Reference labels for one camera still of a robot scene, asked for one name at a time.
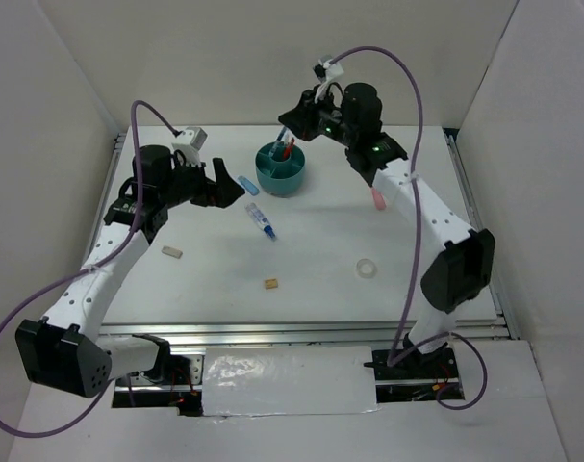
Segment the blue clear pen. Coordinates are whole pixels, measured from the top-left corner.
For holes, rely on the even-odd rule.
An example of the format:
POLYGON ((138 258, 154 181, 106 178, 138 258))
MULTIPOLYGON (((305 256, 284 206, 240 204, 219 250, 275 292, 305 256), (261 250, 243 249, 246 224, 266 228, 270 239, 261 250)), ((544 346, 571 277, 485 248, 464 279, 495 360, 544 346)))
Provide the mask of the blue clear pen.
POLYGON ((279 131, 275 141, 273 142, 270 150, 268 151, 268 156, 270 158, 275 154, 279 144, 281 143, 283 138, 286 136, 287 131, 288 131, 287 127, 285 127, 285 126, 281 127, 281 130, 279 131))

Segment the blue eraser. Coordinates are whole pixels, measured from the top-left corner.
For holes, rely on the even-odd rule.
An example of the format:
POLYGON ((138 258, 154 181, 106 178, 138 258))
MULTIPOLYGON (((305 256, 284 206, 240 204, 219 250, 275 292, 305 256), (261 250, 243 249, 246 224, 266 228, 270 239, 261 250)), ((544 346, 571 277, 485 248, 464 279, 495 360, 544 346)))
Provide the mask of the blue eraser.
POLYGON ((259 188, 254 185, 248 178, 243 175, 237 177, 239 184, 251 195, 257 196, 260 193, 259 188))

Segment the red pen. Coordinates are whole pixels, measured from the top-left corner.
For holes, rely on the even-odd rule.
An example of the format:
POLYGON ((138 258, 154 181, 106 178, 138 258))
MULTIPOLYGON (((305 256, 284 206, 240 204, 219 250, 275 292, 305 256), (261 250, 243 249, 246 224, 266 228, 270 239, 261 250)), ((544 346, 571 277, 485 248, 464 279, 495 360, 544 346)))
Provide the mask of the red pen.
POLYGON ((290 142, 286 145, 284 153, 283 153, 284 160, 287 160, 290 158, 294 144, 295 144, 295 138, 291 138, 290 142))

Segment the clear glue bottle blue cap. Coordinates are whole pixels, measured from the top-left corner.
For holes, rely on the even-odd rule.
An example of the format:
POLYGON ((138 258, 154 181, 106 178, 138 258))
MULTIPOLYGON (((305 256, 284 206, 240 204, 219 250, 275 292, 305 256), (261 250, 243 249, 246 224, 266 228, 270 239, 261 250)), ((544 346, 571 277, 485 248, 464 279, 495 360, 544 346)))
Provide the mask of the clear glue bottle blue cap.
POLYGON ((276 241, 277 236, 272 228, 271 223, 255 203, 249 203, 245 206, 245 211, 251 217, 253 222, 268 236, 271 241, 276 241))

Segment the pink eraser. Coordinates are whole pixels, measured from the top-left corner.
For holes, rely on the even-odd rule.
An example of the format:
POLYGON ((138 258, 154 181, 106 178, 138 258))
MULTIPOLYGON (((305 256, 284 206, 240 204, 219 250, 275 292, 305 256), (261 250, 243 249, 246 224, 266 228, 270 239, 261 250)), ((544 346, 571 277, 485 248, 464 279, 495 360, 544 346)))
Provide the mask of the pink eraser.
POLYGON ((375 208, 378 211, 383 211, 387 208, 387 204, 386 201, 383 197, 383 195, 375 188, 371 189, 371 194, 372 194, 372 198, 373 198, 373 203, 375 208))

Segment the black pen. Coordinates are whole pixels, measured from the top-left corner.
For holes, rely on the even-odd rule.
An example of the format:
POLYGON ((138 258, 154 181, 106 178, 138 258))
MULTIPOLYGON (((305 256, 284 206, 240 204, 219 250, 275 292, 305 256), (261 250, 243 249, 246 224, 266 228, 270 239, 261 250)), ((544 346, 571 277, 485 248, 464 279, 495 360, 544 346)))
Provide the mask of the black pen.
POLYGON ((288 147, 288 142, 289 142, 289 136, 284 137, 283 141, 282 141, 282 147, 281 147, 281 158, 285 159, 285 152, 287 150, 288 147))

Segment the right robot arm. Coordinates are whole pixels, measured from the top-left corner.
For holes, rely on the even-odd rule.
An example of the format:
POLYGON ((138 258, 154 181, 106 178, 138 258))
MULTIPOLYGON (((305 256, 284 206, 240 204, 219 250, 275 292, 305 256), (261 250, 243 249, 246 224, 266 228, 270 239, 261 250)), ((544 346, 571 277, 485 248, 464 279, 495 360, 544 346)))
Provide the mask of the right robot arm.
POLYGON ((381 113, 375 87, 353 83, 340 102, 320 87, 305 90, 278 120, 302 141, 324 136, 344 146, 350 166, 415 226, 403 312, 418 318, 409 333, 396 334, 386 364, 424 377, 444 354, 458 308, 489 285, 495 237, 459 218, 416 173, 406 151, 383 131, 381 113))

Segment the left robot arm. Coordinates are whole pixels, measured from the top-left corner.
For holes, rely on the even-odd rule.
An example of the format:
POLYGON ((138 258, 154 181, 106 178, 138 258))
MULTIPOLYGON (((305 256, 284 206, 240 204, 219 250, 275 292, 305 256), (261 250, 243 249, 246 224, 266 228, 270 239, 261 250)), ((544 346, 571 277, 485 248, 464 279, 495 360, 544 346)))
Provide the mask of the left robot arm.
POLYGON ((37 321, 24 320, 15 340, 27 378, 36 384, 92 398, 106 383, 141 374, 166 382, 178 358, 169 342, 151 334, 103 341, 100 327, 123 281, 168 220, 171 208, 189 202, 227 208, 243 196, 224 161, 192 165, 180 149, 146 145, 133 174, 103 218, 98 240, 80 273, 37 321))

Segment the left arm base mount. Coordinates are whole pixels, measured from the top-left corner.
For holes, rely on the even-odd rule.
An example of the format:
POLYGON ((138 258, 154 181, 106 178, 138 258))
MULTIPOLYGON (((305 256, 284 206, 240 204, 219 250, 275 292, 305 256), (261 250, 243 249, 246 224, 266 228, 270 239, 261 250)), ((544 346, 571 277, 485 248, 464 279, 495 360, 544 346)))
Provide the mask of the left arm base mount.
POLYGON ((113 409, 169 408, 180 416, 201 417, 203 354, 172 355, 159 378, 133 372, 114 385, 113 409))

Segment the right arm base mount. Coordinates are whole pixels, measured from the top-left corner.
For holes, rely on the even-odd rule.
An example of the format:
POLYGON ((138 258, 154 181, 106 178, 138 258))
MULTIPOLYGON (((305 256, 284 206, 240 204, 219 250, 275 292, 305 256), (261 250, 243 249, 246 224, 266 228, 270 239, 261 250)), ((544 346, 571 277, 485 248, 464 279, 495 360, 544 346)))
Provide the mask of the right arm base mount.
POLYGON ((373 371, 378 403, 434 401, 440 391, 442 399, 464 398, 454 351, 448 344, 424 359, 414 351, 393 367, 387 366, 388 356, 385 349, 374 350, 364 364, 373 371))

